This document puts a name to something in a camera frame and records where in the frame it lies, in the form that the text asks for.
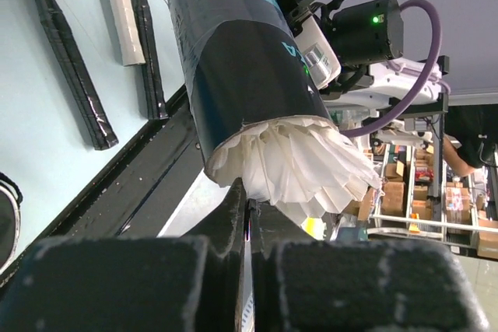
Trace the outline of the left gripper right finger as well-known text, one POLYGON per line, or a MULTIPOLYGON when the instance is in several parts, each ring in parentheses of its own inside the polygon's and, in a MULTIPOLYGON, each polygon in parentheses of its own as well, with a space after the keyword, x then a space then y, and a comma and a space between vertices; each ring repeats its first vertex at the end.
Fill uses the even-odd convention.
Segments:
POLYGON ((488 331, 447 246, 315 240, 268 204, 248 205, 258 331, 488 331))

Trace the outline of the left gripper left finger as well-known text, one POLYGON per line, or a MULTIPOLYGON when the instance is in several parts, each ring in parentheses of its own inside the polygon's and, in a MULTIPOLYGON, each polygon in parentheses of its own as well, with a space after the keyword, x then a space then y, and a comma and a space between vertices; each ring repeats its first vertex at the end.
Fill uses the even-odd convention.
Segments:
POLYGON ((178 238, 40 241, 1 302, 3 331, 239 331, 246 193, 178 238))

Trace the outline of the black shuttlecock tube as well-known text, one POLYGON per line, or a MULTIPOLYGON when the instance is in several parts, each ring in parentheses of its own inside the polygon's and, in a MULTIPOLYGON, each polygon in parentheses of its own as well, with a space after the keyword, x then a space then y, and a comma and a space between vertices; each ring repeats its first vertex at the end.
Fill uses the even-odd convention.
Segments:
POLYGON ((245 128, 328 112, 276 0, 167 0, 206 176, 242 174, 223 144, 245 128))

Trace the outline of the shuttlecock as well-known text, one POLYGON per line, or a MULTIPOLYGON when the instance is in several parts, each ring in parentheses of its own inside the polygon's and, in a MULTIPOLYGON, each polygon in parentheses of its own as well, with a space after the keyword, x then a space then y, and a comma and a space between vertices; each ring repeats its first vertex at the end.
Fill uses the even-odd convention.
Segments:
POLYGON ((268 202, 297 225, 338 215, 382 187, 373 162, 330 120, 318 117, 242 127, 208 157, 205 174, 219 187, 241 179, 248 198, 268 202))

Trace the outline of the background storage shelf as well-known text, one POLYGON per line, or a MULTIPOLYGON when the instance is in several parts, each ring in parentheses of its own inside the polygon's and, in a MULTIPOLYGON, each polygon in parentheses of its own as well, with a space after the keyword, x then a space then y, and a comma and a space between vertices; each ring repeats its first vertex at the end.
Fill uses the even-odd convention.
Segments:
POLYGON ((338 218, 331 239, 419 239, 462 256, 497 259, 497 220, 474 176, 449 176, 444 160, 447 110, 418 106, 368 138, 383 181, 338 218))

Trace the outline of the light blue racket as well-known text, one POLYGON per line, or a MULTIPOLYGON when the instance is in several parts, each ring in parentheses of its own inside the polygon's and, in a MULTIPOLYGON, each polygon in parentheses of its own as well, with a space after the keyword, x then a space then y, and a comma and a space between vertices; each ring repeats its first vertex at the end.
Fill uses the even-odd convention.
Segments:
POLYGON ((98 151, 118 144, 103 104, 86 67, 72 29, 56 0, 34 0, 40 24, 84 120, 93 148, 98 151))

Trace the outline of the blue white racket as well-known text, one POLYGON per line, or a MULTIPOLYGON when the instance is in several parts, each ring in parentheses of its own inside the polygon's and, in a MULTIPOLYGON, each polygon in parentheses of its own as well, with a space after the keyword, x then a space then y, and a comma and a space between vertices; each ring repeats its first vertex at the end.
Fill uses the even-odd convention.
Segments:
POLYGON ((143 65, 145 57, 132 9, 132 0, 109 0, 123 66, 143 65))

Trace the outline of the white black racket right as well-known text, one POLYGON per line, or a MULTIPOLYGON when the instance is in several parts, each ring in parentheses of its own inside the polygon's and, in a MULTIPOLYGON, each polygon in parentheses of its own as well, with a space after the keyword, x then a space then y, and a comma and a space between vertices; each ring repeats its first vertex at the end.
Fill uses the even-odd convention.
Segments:
POLYGON ((149 120, 162 120, 168 117, 164 100, 160 63, 156 50, 153 18, 148 0, 132 0, 139 41, 145 58, 142 65, 142 80, 149 120))

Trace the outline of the black racket bag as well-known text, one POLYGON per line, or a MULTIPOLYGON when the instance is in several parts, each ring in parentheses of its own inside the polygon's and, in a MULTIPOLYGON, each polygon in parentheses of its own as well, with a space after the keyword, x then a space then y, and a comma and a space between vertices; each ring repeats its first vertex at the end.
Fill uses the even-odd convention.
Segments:
POLYGON ((23 194, 19 187, 1 173, 1 273, 12 263, 20 235, 20 206, 23 194))

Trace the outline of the person in background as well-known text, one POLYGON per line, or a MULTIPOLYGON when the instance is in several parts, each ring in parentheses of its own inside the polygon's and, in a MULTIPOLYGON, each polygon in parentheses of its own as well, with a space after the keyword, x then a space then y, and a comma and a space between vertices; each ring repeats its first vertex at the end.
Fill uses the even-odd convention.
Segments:
POLYGON ((497 105, 451 106, 444 119, 443 157, 459 177, 497 168, 497 105))

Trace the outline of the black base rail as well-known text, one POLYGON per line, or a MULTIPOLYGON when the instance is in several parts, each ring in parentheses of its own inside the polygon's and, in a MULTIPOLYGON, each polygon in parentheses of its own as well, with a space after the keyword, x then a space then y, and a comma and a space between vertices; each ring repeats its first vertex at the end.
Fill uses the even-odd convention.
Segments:
POLYGON ((184 87, 168 116, 147 123, 36 238, 154 236, 202 170, 184 87))

